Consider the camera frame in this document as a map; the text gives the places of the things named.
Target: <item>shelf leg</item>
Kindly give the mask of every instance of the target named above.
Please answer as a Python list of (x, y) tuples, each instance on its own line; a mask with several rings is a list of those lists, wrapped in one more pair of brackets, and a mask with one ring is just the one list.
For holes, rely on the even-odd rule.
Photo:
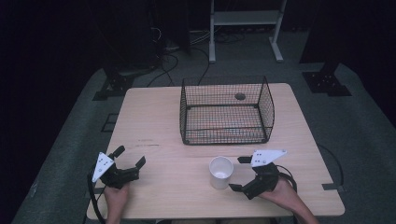
[(209, 40), (209, 62), (216, 62), (215, 52), (215, 0), (212, 0), (210, 7), (210, 40)]
[(282, 24), (283, 15), (285, 13), (285, 8), (286, 8), (286, 3), (287, 2), (288, 2), (288, 0), (283, 0), (282, 1), (282, 5), (280, 7), (279, 13), (277, 14), (274, 36), (271, 36), (269, 38), (270, 39), (271, 48), (273, 49), (273, 52), (274, 52), (275, 57), (276, 57), (276, 61), (278, 63), (282, 63), (283, 62), (283, 57), (282, 57), (282, 54), (280, 53), (280, 50), (279, 50), (279, 47), (277, 46), (276, 41), (277, 41), (277, 38), (279, 36), (280, 26)]

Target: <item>gray floor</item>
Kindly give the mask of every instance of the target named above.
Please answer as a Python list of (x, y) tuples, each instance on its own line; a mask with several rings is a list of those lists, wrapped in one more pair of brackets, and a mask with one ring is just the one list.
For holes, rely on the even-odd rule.
[[(352, 96), (329, 97), (309, 90), (302, 72), (318, 71), (322, 64), (299, 64), (307, 33), (280, 34), (278, 43), (285, 59), (283, 63), (275, 61), (268, 36), (247, 35), (243, 41), (231, 45), (217, 44), (217, 62), (210, 65), (206, 76), (266, 76), (270, 83), (289, 83), (315, 140), (336, 155), (345, 173), (346, 192), (340, 195), (346, 212), (340, 217), (320, 217), (320, 222), (394, 223), (394, 127), (363, 88), (359, 77), (343, 65), (335, 74)], [(197, 48), (207, 52), (207, 44)], [(178, 65), (169, 75), (175, 85), (180, 86), (184, 77), (200, 77), (204, 73), (207, 58), (201, 51), (193, 49), (191, 56), (184, 52), (173, 55), (178, 57)], [(164, 57), (165, 69), (174, 64), (174, 58)], [(146, 87), (161, 72), (159, 69), (137, 78), (134, 87)], [(86, 174), (98, 152), (106, 152), (111, 133), (102, 133), (101, 129), (109, 113), (120, 111), (123, 100), (122, 97), (92, 100), (105, 79), (102, 70), (92, 75), (43, 164), (35, 188), (26, 196), (13, 223), (97, 223), (85, 218), (89, 203)], [(151, 86), (169, 83), (169, 78), (162, 76)], [(338, 183), (340, 173), (335, 160), (326, 150), (321, 152), (334, 182)], [(290, 218), (282, 218), (282, 222), (290, 223)]]

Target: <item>metal wire basket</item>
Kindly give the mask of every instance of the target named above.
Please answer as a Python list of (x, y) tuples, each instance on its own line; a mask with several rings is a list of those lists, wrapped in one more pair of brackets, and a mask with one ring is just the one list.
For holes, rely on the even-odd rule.
[(275, 110), (265, 77), (183, 79), (180, 133), (186, 145), (268, 142)]

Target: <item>metal stand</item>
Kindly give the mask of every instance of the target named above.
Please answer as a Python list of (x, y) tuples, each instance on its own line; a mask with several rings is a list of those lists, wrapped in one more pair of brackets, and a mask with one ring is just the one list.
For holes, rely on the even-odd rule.
[(134, 84), (134, 77), (124, 77), (117, 71), (105, 69), (107, 79), (100, 91), (93, 97), (94, 101), (104, 101), (107, 97), (124, 96)]
[(277, 46), (280, 25), (283, 20), (287, 0), (282, 0), (280, 10), (267, 11), (215, 11), (215, 0), (211, 2), (210, 8), (210, 41), (209, 41), (209, 62), (216, 62), (215, 52), (215, 26), (217, 25), (263, 25), (273, 24), (276, 26), (274, 36), (269, 38), (271, 48), (278, 63), (283, 62), (283, 57)]
[(346, 86), (341, 85), (334, 75), (338, 62), (326, 62), (319, 72), (303, 72), (306, 83), (313, 93), (327, 93), (329, 96), (350, 96)]

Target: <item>table top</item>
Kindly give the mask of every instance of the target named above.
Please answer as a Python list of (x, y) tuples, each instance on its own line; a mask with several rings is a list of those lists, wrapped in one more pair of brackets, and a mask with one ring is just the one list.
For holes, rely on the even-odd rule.
[[(186, 146), (179, 129), (180, 87), (140, 88), (127, 91), (111, 137), (107, 154), (119, 146), (125, 151), (116, 158), (119, 169), (135, 166), (145, 156), (140, 179), (133, 181), (123, 218), (186, 219), (291, 216), (261, 198), (248, 200), (230, 188), (214, 189), (209, 183), (209, 163), (216, 156), (234, 165), (231, 183), (246, 185), (254, 178), (249, 164), (237, 158), (250, 156), (254, 149), (286, 149), (275, 164), (291, 171), (298, 194), (315, 216), (341, 216), (345, 207), (336, 190), (324, 190), (333, 183), (304, 115), (288, 84), (269, 84), (275, 105), (275, 124), (265, 144), (228, 146)], [(103, 183), (98, 181), (96, 187)], [(106, 217), (105, 197), (99, 210)], [(97, 219), (92, 204), (87, 217)]]

